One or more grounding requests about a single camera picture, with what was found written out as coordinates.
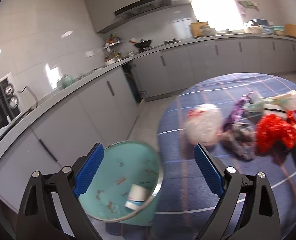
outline round table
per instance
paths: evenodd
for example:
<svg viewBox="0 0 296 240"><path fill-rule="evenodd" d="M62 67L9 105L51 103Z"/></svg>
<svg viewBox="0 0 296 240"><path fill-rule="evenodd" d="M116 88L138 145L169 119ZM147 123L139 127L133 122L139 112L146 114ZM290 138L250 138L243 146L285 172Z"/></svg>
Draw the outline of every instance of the round table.
<svg viewBox="0 0 296 240"><path fill-rule="evenodd" d="M106 224L110 234L125 239L183 240L194 239L203 229L219 198L211 193L201 171L193 159L193 145L186 137L187 112L195 106L209 103L221 109L227 117L235 100L249 91L258 91L271 97L296 90L296 84L283 78L256 74L237 73L200 82L176 97L163 114L158 142L164 161L164 181L161 199L151 228L122 224ZM261 114L244 116L243 122L255 127ZM250 162L237 159L220 143L209 150L212 156L226 166L234 166L240 173L255 175L263 171L272 186L277 202L281 234L286 236L296 224L296 150L282 152L275 149L266 156L256 156ZM225 235L233 232L238 221L245 194L240 194L238 204Z"/></svg>

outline red plastic bag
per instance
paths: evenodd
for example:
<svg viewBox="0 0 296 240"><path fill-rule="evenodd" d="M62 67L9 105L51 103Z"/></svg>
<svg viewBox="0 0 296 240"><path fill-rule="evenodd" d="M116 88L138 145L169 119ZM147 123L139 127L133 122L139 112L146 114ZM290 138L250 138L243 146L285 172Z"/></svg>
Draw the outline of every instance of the red plastic bag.
<svg viewBox="0 0 296 240"><path fill-rule="evenodd" d="M296 129L275 114L268 114L258 122L256 137L261 153L267 152L279 140L287 149L292 149L296 143Z"/></svg>

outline floor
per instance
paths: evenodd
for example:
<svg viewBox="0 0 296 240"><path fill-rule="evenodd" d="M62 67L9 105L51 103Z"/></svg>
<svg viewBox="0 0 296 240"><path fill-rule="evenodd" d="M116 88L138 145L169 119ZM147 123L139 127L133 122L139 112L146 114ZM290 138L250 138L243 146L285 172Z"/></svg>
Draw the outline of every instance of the floor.
<svg viewBox="0 0 296 240"><path fill-rule="evenodd" d="M278 76L296 83L296 73L281 74ZM146 142L158 151L157 130L159 120L176 96L145 102L128 140Z"/></svg>

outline tablecloth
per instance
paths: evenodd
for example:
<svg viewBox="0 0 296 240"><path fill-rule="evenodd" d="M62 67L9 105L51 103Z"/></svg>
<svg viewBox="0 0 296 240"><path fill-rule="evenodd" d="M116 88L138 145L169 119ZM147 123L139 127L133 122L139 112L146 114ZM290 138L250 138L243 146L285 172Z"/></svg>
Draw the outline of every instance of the tablecloth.
<svg viewBox="0 0 296 240"><path fill-rule="evenodd" d="M296 84L277 76L238 73L200 82L177 96L162 116L158 129L164 181L153 226L106 223L106 232L129 240L193 240L203 229L219 198L211 193L193 159L193 145L189 144L185 134L187 112L196 105L209 103L219 107L227 117L234 101L251 90L258 91L263 97L271 97L290 89L296 90ZM243 121L255 126L260 118L258 113L247 114ZM282 236L286 236L296 223L296 149L286 152L277 147L250 162L237 159L220 143L209 152L240 173L255 175L263 171L267 175L278 206ZM245 194L240 194L225 234L233 232L244 197Z"/></svg>

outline trash can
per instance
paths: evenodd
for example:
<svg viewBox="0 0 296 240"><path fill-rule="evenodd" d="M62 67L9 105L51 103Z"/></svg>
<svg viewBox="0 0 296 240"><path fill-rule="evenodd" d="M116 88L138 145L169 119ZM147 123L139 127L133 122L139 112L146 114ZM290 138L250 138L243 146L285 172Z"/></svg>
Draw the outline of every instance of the trash can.
<svg viewBox="0 0 296 240"><path fill-rule="evenodd" d="M163 167L159 153L143 142L119 142L104 150L104 159L79 201L94 219L149 226L160 197L162 181ZM144 204L136 210L125 207L133 184L150 192Z"/></svg>

